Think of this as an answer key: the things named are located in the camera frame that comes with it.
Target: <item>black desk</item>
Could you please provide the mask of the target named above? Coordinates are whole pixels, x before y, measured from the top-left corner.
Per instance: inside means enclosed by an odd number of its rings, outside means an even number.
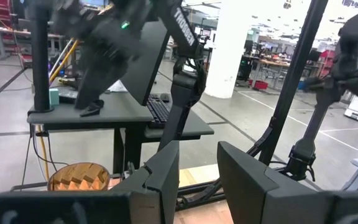
[[[113,174],[126,170],[128,161],[138,169],[142,143],[159,142],[163,130],[146,128],[153,117],[147,107],[138,104],[131,94],[110,93],[100,98],[104,100],[104,107],[96,116],[81,118],[81,111],[75,110],[73,105],[60,104],[48,113],[29,112],[27,122],[43,124],[45,130],[114,129]],[[205,134],[214,134],[214,131],[191,112],[182,140],[199,139]]]

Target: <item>white pillar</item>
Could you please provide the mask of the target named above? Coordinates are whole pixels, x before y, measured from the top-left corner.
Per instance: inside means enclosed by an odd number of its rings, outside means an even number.
[[[216,28],[205,93],[216,98],[230,98],[236,83],[241,55],[250,29],[249,12],[253,1],[224,0]]]

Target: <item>concrete floor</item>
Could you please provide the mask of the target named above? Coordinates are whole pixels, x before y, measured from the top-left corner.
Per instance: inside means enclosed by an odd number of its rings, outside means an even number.
[[[170,91],[171,62],[162,62],[155,93]],[[0,61],[0,87],[19,70],[17,57]],[[25,75],[31,79],[32,71]],[[0,192],[19,185],[29,138],[27,110],[33,99],[28,81],[20,75],[0,93]],[[215,130],[213,136],[198,141],[181,142],[180,168],[216,163],[218,141],[227,141],[247,151],[265,131],[278,100],[278,93],[236,88],[231,99],[222,100],[203,95],[193,110]],[[313,113],[313,95],[297,94],[278,142],[275,159],[287,161],[294,143],[302,137]],[[358,158],[358,122],[343,116],[344,109],[333,107],[327,112],[316,138],[317,160],[314,162],[316,182],[303,181],[315,189],[340,189],[356,168],[351,159]],[[92,161],[112,171],[113,131],[80,131],[51,134],[55,161],[67,163]],[[144,144],[142,161],[157,150],[157,143]],[[31,148],[25,183],[43,181],[36,156]]]

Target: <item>keyboard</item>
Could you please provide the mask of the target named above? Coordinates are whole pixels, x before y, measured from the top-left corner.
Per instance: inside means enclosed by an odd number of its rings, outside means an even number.
[[[154,120],[149,123],[149,128],[164,128],[168,120],[170,108],[157,94],[150,94],[147,99],[147,108],[152,113]]]

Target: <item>green led light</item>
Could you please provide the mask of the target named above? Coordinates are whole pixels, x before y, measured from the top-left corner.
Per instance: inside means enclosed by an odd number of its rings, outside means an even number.
[[[129,26],[129,22],[124,22],[122,25],[121,25],[121,28],[122,29],[125,29],[126,27]]]

